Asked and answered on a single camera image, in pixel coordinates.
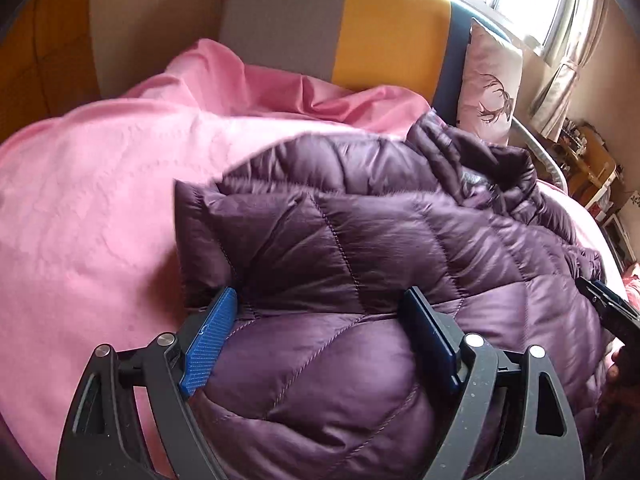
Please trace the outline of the person's right hand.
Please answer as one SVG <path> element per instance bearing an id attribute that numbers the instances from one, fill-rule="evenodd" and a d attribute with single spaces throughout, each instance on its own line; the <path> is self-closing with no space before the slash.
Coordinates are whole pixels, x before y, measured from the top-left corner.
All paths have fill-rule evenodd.
<path id="1" fill-rule="evenodd" d="M 619 346 L 608 364 L 598 402 L 598 429 L 605 442 L 623 441 L 639 430 L 639 359 Z"/>

